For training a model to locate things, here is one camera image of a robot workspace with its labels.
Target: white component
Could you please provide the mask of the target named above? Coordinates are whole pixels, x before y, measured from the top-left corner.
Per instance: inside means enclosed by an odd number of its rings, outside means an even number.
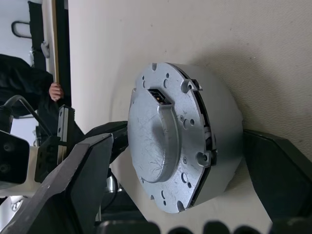
[[[30,146],[27,177],[23,184],[0,190],[0,196],[26,196],[32,197],[41,183],[35,182],[38,147]]]

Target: white wall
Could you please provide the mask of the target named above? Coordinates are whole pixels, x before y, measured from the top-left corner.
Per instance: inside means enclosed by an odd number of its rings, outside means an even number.
[[[29,51],[32,42],[31,39],[18,38],[12,34],[11,23],[16,20],[29,22],[27,0],[0,0],[0,54],[16,56],[30,63]],[[18,25],[17,30],[20,34],[30,35],[28,25]],[[37,124],[38,122],[34,118],[15,119],[11,134],[23,138],[33,145],[35,140],[33,131]]]
[[[18,38],[11,31],[11,23],[16,20],[29,22],[29,8],[26,0],[0,1],[0,53],[22,58],[30,63],[31,39]],[[30,35],[28,25],[18,25],[21,34]]]

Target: screw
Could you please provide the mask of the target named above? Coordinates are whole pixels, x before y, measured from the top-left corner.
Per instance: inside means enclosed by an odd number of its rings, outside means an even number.
[[[0,172],[1,173],[8,173],[10,171],[11,167],[8,164],[1,164],[0,165]]]
[[[10,142],[7,142],[4,144],[3,148],[6,152],[11,152],[14,150],[14,145]]]

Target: black metal handle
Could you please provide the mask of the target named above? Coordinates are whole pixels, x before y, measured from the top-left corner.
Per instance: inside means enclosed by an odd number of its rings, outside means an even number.
[[[29,38],[31,39],[30,36],[23,36],[23,35],[20,35],[18,32],[16,32],[16,29],[15,29],[15,25],[18,24],[18,23],[21,23],[21,24],[28,24],[27,22],[23,22],[23,21],[20,21],[20,20],[17,20],[17,21],[14,21],[12,24],[11,24],[11,30],[12,30],[12,33],[18,37],[18,38]]]

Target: mounting hole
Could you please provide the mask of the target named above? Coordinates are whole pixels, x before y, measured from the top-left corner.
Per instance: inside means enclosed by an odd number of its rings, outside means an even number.
[[[185,118],[183,121],[183,128],[185,130],[188,130],[190,128],[190,126],[191,126],[191,122],[187,118]]]
[[[182,179],[183,183],[187,182],[187,176],[184,172],[181,174],[181,179]]]
[[[162,196],[163,199],[165,199],[164,191],[163,191],[163,190],[161,190],[161,196]]]
[[[181,91],[182,93],[186,94],[189,90],[187,88],[187,85],[188,85],[189,81],[188,80],[185,80],[182,82],[181,84]]]
[[[167,88],[167,87],[168,87],[168,80],[165,79],[165,80],[164,80],[164,88]]]
[[[204,155],[203,153],[199,152],[196,155],[196,160],[199,166],[202,167],[209,167],[210,166],[210,160],[209,160],[209,155]]]
[[[156,68],[157,68],[157,63],[152,63],[152,70],[156,71]]]
[[[185,210],[185,208],[184,208],[184,206],[183,206],[183,203],[182,203],[181,201],[177,201],[176,207],[177,207],[177,210],[178,210],[179,212],[182,212],[182,211]]]

